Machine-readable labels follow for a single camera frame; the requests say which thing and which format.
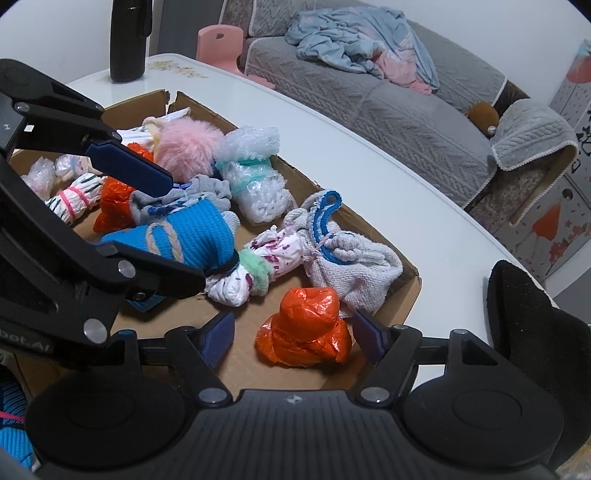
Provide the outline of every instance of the blue ribbed fabric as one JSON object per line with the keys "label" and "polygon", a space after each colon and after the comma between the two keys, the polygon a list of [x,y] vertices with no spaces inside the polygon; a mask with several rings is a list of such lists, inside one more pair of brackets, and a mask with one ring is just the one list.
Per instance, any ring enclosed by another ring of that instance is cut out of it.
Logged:
{"label": "blue ribbed fabric", "polygon": [[[209,199],[202,199],[190,207],[171,213],[166,217],[177,232],[181,244],[184,263],[191,267],[209,270],[219,268],[232,259],[234,253],[234,237],[228,224]],[[127,231],[109,233],[102,242],[121,242],[140,250],[148,251],[146,245],[147,225],[141,225]],[[164,228],[157,226],[152,234],[160,254],[174,260],[173,252]],[[147,301],[132,301],[134,307],[142,312],[156,306],[163,300],[158,295]]]}
{"label": "blue ribbed fabric", "polygon": [[[0,411],[24,417],[26,409],[27,399],[17,379],[7,367],[0,365]],[[33,446],[23,427],[15,420],[0,419],[0,446],[30,469]]]}

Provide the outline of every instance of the black bottle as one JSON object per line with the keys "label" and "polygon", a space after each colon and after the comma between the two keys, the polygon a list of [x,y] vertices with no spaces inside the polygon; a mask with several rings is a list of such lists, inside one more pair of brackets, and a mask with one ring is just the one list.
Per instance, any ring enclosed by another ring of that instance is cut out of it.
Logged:
{"label": "black bottle", "polygon": [[146,39],[152,33],[152,0],[113,0],[111,79],[131,82],[145,70]]}

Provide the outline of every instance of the light blue blanket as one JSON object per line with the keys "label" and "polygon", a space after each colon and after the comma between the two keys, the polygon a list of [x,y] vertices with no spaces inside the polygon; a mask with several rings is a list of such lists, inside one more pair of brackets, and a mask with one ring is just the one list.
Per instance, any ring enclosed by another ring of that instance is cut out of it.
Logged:
{"label": "light blue blanket", "polygon": [[435,65],[400,10],[344,7],[299,12],[285,40],[298,47],[296,55],[302,60],[321,60],[346,72],[371,73],[390,80],[384,71],[404,61],[390,61],[384,67],[384,62],[374,60],[386,51],[400,62],[404,51],[411,48],[416,75],[433,90],[439,88]]}

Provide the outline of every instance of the red plastic wrapped object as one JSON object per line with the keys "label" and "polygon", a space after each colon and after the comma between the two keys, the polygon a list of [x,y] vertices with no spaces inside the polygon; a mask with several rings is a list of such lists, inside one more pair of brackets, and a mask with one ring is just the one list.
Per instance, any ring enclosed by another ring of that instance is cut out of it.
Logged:
{"label": "red plastic wrapped object", "polygon": [[345,363],[352,343],[347,324],[339,318],[339,296],[330,287],[288,291],[255,340],[261,355],[291,367]]}
{"label": "red plastic wrapped object", "polygon": [[[139,143],[130,143],[127,148],[154,162],[151,152]],[[134,190],[122,181],[107,177],[100,194],[100,214],[93,228],[95,232],[111,233],[135,226],[129,209],[129,197]]]}

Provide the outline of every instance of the pink fluffy ball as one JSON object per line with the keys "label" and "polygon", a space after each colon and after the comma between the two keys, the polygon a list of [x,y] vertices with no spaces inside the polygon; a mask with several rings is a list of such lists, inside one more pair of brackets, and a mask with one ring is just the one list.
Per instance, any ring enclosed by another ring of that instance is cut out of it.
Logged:
{"label": "pink fluffy ball", "polygon": [[208,122],[189,117],[172,120],[160,131],[154,160],[176,183],[187,183],[198,174],[211,176],[213,150],[222,138],[222,131]]}

